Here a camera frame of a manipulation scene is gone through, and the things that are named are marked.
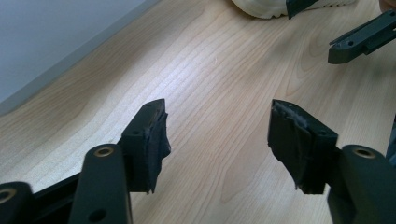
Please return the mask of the beige clog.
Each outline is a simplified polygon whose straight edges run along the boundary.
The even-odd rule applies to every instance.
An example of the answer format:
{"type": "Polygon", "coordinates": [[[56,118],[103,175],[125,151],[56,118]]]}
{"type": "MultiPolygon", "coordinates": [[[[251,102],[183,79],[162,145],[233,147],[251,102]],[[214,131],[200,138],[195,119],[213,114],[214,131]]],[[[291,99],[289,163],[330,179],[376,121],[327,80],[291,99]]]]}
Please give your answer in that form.
{"type": "MultiPolygon", "coordinates": [[[[353,4],[356,0],[318,0],[305,10],[322,7],[340,7],[353,4]]],[[[232,0],[232,2],[248,15],[260,19],[288,16],[286,0],[232,0]]]]}

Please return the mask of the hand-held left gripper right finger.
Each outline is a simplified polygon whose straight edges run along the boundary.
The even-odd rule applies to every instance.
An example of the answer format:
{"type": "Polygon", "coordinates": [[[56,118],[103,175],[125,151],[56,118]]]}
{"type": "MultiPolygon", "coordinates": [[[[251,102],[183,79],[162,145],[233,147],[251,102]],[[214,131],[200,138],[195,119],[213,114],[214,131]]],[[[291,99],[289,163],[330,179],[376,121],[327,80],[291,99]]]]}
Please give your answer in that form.
{"type": "Polygon", "coordinates": [[[338,134],[299,106],[274,99],[268,146],[304,194],[322,194],[338,134]]]}

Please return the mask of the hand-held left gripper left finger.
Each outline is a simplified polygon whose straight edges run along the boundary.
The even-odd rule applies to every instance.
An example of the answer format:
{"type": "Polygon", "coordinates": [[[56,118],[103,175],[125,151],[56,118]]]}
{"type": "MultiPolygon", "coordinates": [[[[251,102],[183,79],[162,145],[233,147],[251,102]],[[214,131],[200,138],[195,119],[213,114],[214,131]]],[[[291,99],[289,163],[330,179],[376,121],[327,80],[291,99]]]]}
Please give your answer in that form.
{"type": "Polygon", "coordinates": [[[171,153],[167,138],[165,100],[141,106],[121,134],[128,190],[154,192],[163,159],[171,153]]]}

